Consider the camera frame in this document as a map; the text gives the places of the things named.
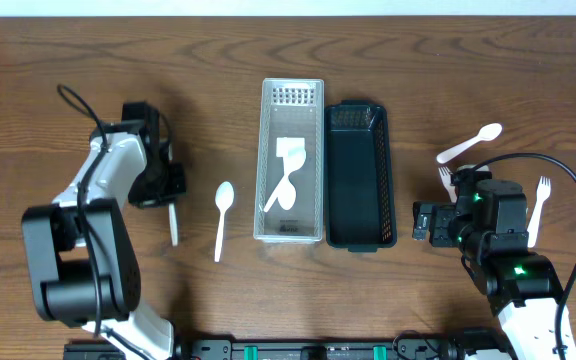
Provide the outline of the white plastic spoon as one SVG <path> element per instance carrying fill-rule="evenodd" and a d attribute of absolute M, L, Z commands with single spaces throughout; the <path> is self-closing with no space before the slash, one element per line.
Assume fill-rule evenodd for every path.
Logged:
<path fill-rule="evenodd" d="M 436 161 L 439 164 L 445 164 L 479 142 L 489 142 L 495 140 L 502 133 L 502 131 L 503 126 L 500 123 L 487 124 L 481 127 L 479 132 L 474 137 L 439 153 L 436 156 Z"/>
<path fill-rule="evenodd" d="M 296 201 L 296 188 L 288 179 L 283 179 L 278 185 L 277 200 L 280 207 L 285 211 L 290 210 L 294 206 Z"/>
<path fill-rule="evenodd" d="M 225 215 L 228 209 L 234 203 L 234 188 L 229 181 L 221 183 L 215 194 L 215 204 L 219 210 L 219 222 L 217 227 L 214 261 L 218 263 L 221 259 L 223 240 L 224 240 L 224 227 Z"/>
<path fill-rule="evenodd" d="M 168 214 L 169 214 L 171 243 L 173 247 L 177 247 L 179 243 L 179 232 L 178 232 L 178 222 L 177 222 L 177 212 L 175 202 L 171 202 L 168 204 Z"/>
<path fill-rule="evenodd" d="M 271 193 L 268 201 L 266 202 L 264 207 L 265 213 L 267 213 L 272 208 L 275 201 L 277 200 L 278 185 L 281 183 L 281 181 L 283 179 L 289 180 L 289 176 L 293 172 L 299 170 L 305 164 L 306 150 L 302 146 L 277 145 L 276 156 L 283 159 L 283 176 Z"/>

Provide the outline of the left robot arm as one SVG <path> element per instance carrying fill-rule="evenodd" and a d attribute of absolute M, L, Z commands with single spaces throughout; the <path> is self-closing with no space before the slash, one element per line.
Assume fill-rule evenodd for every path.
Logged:
<path fill-rule="evenodd" d="M 146 102 L 126 103 L 118 123 L 90 136 L 90 153 L 68 187 L 21 219 L 33 301 L 45 321 L 82 328 L 127 359 L 182 359 L 173 324 L 141 297 L 141 274 L 123 216 L 175 205 L 185 193 L 181 164 L 160 135 L 166 117 Z"/>

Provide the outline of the white plastic fork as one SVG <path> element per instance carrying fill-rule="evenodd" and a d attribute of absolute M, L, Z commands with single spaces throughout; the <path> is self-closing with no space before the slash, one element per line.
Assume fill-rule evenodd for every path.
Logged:
<path fill-rule="evenodd" d="M 527 227 L 529 234 L 528 244 L 529 248 L 533 248 L 537 243 L 539 227 L 543 206 L 549 199 L 552 191 L 551 180 L 548 177 L 541 176 L 536 189 L 536 202 Z"/>
<path fill-rule="evenodd" d="M 443 167 L 439 167 L 438 171 L 439 171 L 441 182 L 442 182 L 445 190 L 447 191 L 447 193 L 450 197 L 450 201 L 452 203 L 455 203 L 457 201 L 457 193 L 456 193 L 455 186 L 452 184 L 452 172 L 451 172 L 451 170 L 448 167 L 443 166 Z"/>

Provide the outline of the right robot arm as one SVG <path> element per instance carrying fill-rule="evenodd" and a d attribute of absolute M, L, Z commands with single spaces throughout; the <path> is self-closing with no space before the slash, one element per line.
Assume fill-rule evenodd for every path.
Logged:
<path fill-rule="evenodd" d="M 531 251 L 527 200 L 516 182 L 462 168 L 451 203 L 417 201 L 413 238 L 456 248 L 502 332 L 465 332 L 442 350 L 447 359 L 576 359 L 564 288 L 551 261 Z"/>

